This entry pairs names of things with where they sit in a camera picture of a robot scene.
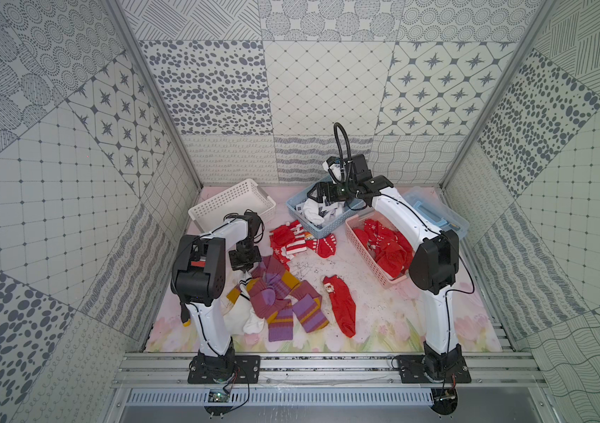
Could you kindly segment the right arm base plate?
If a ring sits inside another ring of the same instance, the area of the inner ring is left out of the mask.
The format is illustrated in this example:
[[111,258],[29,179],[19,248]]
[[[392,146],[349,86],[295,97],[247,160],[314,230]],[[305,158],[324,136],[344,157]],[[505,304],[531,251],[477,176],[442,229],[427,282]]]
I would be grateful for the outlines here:
[[442,364],[441,359],[422,354],[397,355],[392,366],[400,374],[402,384],[470,384],[472,377],[465,358],[459,356]]

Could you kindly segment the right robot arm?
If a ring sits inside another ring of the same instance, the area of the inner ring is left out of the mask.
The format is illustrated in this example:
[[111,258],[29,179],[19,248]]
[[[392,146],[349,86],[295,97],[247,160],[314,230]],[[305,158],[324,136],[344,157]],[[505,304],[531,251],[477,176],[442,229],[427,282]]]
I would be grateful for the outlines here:
[[451,309],[459,270],[458,236],[421,216],[384,176],[371,174],[365,157],[329,157],[323,165],[338,200],[361,200],[387,218],[414,251],[408,276],[424,292],[427,335],[422,364],[429,380],[442,381],[462,358]]

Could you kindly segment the plain white sock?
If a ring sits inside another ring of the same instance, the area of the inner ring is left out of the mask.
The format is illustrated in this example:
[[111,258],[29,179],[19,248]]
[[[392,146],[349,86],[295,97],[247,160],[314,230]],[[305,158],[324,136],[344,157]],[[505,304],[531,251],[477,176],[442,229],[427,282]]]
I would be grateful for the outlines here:
[[231,335],[253,335],[263,331],[265,321],[256,315],[250,296],[245,294],[241,287],[233,288],[227,299],[232,307],[224,315],[224,322]]

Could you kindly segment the red snowflake sock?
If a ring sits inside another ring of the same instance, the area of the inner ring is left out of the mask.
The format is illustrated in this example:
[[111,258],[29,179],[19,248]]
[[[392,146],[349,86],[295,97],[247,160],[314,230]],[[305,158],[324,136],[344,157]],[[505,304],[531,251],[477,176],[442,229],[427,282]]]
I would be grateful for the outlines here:
[[361,246],[389,278],[405,274],[414,258],[414,249],[400,231],[373,219],[366,219],[353,231]]

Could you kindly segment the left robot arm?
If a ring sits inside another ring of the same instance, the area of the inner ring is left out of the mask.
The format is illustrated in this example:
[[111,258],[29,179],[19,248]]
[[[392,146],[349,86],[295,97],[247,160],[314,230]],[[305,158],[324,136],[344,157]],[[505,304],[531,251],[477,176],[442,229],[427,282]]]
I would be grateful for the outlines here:
[[171,266],[171,292],[178,296],[181,321],[197,325],[197,367],[212,372],[216,380],[235,371],[233,341],[220,302],[227,267],[250,277],[262,261],[258,247],[262,227],[255,211],[230,213],[211,232],[182,236]]

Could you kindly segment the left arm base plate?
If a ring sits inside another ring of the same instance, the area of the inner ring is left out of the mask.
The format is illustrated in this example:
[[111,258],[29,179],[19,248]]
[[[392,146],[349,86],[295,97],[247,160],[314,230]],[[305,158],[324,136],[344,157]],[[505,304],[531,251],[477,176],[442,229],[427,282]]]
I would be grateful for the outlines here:
[[260,365],[259,355],[217,358],[199,354],[190,362],[188,384],[225,384],[233,377],[240,384],[256,384]]

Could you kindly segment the white sock black pattern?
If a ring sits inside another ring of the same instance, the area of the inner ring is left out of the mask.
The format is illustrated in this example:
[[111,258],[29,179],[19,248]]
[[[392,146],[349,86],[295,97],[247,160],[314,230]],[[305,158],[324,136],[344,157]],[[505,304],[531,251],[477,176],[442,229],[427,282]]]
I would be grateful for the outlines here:
[[344,213],[345,203],[325,204],[308,198],[297,206],[297,209],[303,218],[314,227],[324,228],[340,218]]

